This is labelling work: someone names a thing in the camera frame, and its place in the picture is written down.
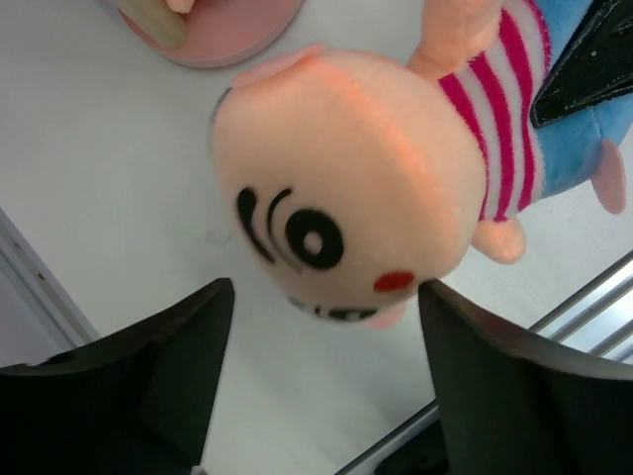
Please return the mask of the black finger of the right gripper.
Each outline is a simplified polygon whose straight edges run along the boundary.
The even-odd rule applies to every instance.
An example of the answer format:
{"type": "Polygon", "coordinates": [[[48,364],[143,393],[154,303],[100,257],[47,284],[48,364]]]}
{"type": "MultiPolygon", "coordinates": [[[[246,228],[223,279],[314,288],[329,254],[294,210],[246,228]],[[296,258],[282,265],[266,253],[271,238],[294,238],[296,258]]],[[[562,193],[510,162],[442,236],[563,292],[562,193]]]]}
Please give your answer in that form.
{"type": "Polygon", "coordinates": [[[592,1],[544,80],[536,127],[632,92],[632,3],[592,1]]]}

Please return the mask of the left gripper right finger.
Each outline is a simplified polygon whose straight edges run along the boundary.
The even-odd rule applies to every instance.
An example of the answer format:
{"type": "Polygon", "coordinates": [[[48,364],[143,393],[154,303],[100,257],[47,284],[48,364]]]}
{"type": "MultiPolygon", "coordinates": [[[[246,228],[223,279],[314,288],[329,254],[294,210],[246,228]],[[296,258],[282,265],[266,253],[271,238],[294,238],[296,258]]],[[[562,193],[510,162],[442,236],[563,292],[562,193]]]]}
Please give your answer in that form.
{"type": "Polygon", "coordinates": [[[420,322],[453,474],[629,474],[632,368],[509,322],[440,281],[420,322]]]}

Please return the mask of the boy doll plush blue cap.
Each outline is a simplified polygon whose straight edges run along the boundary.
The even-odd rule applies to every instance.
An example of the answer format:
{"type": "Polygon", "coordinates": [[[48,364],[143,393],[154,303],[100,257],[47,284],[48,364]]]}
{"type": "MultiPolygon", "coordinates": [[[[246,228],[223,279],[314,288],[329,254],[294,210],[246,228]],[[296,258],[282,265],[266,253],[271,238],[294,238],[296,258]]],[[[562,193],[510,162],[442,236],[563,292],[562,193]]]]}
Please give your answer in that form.
{"type": "Polygon", "coordinates": [[[626,204],[632,92],[536,127],[544,80],[592,1],[426,1],[407,63],[309,47],[241,73],[210,143],[235,223],[318,318],[397,321],[470,248],[513,263],[517,217],[590,183],[626,204]]]}

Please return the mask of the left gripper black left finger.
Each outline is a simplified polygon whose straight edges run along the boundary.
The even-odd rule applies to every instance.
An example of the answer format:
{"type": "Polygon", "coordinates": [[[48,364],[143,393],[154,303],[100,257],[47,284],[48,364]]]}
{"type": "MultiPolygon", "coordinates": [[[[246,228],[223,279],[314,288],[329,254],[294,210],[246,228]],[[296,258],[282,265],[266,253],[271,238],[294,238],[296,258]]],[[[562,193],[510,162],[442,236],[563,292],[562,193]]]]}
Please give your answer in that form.
{"type": "Polygon", "coordinates": [[[198,474],[231,329],[220,278],[121,331],[1,371],[5,474],[198,474]]]}

